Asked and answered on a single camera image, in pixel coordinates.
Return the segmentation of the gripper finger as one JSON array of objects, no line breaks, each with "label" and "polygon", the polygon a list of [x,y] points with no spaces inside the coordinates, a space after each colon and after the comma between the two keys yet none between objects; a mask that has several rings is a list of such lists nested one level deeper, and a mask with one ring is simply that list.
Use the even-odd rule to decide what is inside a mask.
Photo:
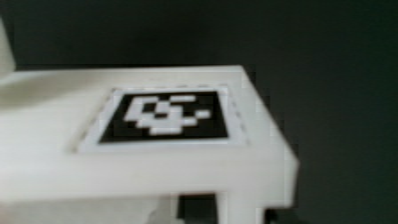
[{"label": "gripper finger", "polygon": [[179,196],[178,218],[185,224],[219,224],[217,196],[213,194]]}]

